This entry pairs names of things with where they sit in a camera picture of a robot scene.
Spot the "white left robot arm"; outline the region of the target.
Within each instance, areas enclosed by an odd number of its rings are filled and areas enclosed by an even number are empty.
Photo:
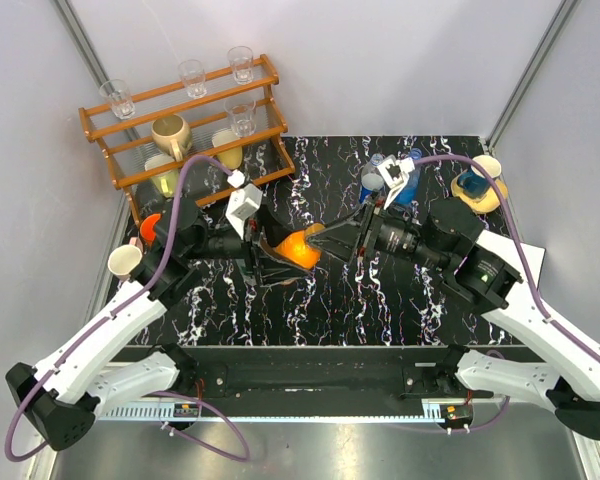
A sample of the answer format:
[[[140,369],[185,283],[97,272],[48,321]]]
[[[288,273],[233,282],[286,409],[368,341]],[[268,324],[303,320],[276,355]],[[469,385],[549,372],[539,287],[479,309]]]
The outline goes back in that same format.
[[[21,418],[44,445],[65,450],[81,440],[109,411],[156,392],[191,397],[200,382],[197,362],[168,344],[115,372],[104,367],[138,333],[193,289],[195,260],[235,260],[257,286],[288,283],[309,273],[318,254],[294,247],[293,232],[267,206],[239,208],[231,226],[211,229],[193,200],[175,200],[154,227],[150,249],[133,264],[115,296],[78,333],[34,365],[15,364],[6,382],[17,405],[5,453],[18,460],[12,441]]]

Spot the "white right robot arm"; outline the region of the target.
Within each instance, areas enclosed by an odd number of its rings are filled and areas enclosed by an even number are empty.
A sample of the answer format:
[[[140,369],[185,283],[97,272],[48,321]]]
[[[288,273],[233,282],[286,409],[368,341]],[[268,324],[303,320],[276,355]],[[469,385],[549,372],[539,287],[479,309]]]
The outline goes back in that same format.
[[[418,393],[452,397],[472,390],[517,398],[600,440],[600,344],[542,303],[518,241],[500,237],[491,243],[489,234],[458,198],[434,201],[421,225],[368,198],[307,242],[343,262],[381,252],[430,268],[446,294],[466,301],[540,358],[518,363],[451,345],[425,370]]]

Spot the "clear blue water bottle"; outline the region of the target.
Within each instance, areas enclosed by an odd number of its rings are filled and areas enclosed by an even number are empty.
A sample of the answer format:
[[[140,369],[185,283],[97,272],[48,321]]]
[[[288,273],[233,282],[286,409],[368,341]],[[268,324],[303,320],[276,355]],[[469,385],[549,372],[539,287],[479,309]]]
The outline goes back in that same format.
[[[406,209],[415,200],[415,196],[419,185],[420,173],[421,168],[418,165],[416,165],[414,170],[409,173],[409,178],[406,186],[402,189],[402,191],[399,193],[399,195],[393,202],[393,204],[397,208]]]

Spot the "Pepsi bottle blue cap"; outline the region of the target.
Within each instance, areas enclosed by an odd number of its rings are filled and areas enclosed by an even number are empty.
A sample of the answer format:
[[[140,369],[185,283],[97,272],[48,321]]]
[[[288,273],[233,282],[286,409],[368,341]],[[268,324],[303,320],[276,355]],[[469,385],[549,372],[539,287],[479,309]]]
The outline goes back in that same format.
[[[379,192],[384,189],[385,182],[378,170],[378,166],[383,161],[384,156],[380,153],[376,153],[373,154],[371,158],[367,161],[367,163],[363,166],[360,174],[360,204],[362,204],[371,193]]]

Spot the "orange juice bottle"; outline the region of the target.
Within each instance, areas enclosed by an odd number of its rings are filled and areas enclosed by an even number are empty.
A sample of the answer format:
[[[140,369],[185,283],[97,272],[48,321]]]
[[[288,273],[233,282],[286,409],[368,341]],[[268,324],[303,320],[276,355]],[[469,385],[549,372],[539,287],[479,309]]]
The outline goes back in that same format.
[[[321,251],[311,247],[307,243],[307,237],[324,228],[323,224],[314,223],[304,230],[293,232],[276,246],[274,251],[302,268],[310,270],[319,262]]]

